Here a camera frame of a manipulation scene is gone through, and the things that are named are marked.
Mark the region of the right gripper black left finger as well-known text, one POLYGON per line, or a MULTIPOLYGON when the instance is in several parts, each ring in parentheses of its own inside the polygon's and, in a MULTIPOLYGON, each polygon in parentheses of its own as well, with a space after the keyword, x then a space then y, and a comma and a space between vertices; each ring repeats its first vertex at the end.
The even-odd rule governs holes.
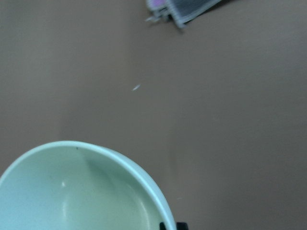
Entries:
POLYGON ((166 230, 166 225, 163 222, 159 224, 159 230, 166 230))

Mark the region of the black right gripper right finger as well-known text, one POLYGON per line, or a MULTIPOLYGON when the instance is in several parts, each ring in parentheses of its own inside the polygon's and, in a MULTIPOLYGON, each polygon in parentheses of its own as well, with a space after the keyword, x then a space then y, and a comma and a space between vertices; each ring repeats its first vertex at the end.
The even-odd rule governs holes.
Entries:
POLYGON ((177 230, 189 230, 188 224, 186 222, 177 222, 176 228, 177 230))

